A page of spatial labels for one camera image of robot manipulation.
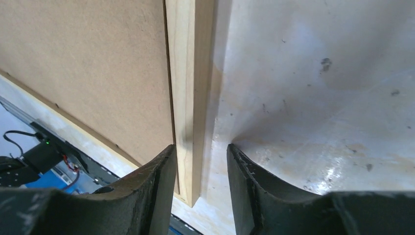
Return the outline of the brown frame backing board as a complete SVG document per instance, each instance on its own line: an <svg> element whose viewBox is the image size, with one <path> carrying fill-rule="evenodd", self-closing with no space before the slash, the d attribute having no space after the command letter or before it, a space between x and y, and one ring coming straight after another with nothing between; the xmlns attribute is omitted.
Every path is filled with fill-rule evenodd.
<svg viewBox="0 0 415 235"><path fill-rule="evenodd" d="M140 164L173 142L162 0L3 0L0 68Z"/></svg>

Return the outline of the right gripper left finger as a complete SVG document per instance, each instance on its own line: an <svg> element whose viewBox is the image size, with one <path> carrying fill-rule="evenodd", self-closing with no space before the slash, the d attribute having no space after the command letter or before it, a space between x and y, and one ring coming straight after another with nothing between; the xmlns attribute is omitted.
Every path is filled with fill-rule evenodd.
<svg viewBox="0 0 415 235"><path fill-rule="evenodd" d="M176 146L90 194L1 188L3 235L165 235L176 179Z"/></svg>

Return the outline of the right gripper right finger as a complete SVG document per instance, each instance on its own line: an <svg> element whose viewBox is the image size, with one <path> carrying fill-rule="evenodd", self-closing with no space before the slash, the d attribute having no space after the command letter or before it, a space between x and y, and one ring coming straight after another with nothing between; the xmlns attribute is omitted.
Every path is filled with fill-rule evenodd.
<svg viewBox="0 0 415 235"><path fill-rule="evenodd" d="M228 178L238 235L412 235L412 191L300 189L227 147Z"/></svg>

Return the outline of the light wooden picture frame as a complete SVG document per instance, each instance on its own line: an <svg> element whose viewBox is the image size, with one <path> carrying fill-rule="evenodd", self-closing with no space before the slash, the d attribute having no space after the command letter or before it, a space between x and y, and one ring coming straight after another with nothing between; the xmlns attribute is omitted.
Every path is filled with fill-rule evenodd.
<svg viewBox="0 0 415 235"><path fill-rule="evenodd" d="M193 207L201 192L214 1L163 0L175 194ZM0 94L44 128L103 163L118 176L140 164L99 133L0 69Z"/></svg>

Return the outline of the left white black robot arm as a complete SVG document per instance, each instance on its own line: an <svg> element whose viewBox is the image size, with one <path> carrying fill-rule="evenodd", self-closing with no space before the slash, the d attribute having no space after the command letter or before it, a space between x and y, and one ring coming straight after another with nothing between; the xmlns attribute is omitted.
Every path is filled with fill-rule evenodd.
<svg viewBox="0 0 415 235"><path fill-rule="evenodd" d="M20 134L35 137L40 142L24 152L22 147L8 134ZM62 154L50 139L41 133L28 133L11 130L3 134L3 138L16 145L20 150L19 157L0 157L0 186L20 187L40 179L40 175L48 172L63 160Z"/></svg>

